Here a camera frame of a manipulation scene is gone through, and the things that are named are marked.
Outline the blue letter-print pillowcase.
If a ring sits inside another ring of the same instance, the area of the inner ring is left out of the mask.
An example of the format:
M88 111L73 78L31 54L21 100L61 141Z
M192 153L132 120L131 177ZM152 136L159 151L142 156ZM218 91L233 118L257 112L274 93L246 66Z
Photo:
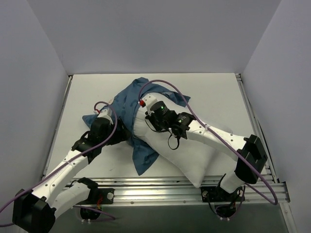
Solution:
M158 84L152 83L147 87L143 87L148 81L144 77L134 79L131 84L114 97L111 104L116 111L117 117L123 121L125 127L131 133L134 133L134 120L139 109L138 93L140 90L142 90L142 95L152 92L160 93L182 107L185 107L186 102L190 100L189 96L182 96ZM132 159L137 174L142 175L156 161L159 154L136 136L132 135L128 139L128 143L133 147Z

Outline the white pillow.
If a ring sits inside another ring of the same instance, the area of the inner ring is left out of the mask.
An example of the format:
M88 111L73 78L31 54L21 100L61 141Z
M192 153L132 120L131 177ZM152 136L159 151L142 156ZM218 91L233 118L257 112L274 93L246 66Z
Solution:
M179 147L172 150L177 146L176 140L169 138L169 132L153 132L144 120L145 112L145 108L139 107L134 120L134 136L175 165L196 188L206 175L222 176L234 169L235 161L229 156L197 141L181 138Z

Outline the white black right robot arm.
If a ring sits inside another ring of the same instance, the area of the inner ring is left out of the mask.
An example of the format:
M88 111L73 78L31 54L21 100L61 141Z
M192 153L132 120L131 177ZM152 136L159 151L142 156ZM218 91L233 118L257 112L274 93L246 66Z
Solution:
M146 102L146 120L157 133L169 132L177 141L181 139L197 141L213 147L236 161L232 172L225 174L216 187L216 196L227 200L243 184L256 184L265 167L267 155L261 139L256 135L249 137L234 135L201 122L192 114L176 113L168 109L163 101Z

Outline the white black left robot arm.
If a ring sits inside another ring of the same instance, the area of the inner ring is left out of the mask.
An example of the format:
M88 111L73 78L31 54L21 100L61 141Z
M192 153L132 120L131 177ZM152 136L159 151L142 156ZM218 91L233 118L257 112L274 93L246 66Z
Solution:
M99 197L98 184L80 178L67 190L64 187L102 152L104 146L126 141L131 133L120 118L96 118L89 131L77 140L61 163L29 191L21 189L14 200L13 224L29 233L48 233L56 219L74 205L94 203Z

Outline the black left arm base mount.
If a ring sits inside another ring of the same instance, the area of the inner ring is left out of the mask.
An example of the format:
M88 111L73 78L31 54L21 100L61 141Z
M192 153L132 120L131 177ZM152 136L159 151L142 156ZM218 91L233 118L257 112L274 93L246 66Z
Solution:
M99 185L86 177L80 178L78 180L74 180L70 183L69 188L74 186L76 183L83 183L85 184L89 189L90 193L88 197L85 200L82 200L77 203L77 205L93 205L92 209L96 209L98 211L102 211L104 204L112 204L114 200L114 189L113 188L99 188ZM99 219L99 217L102 215L99 212L95 212L90 209L80 208L80 217L82 220L87 221L110 221L115 220L114 217L112 217L109 214L104 214L108 216L108 218Z

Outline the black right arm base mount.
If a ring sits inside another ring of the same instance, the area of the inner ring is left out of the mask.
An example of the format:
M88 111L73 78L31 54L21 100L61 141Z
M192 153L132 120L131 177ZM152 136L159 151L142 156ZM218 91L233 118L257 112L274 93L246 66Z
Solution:
M200 187L202 202L207 203L210 210L220 220L229 221L241 208L245 201L245 186L238 187L233 193L227 193L217 186Z

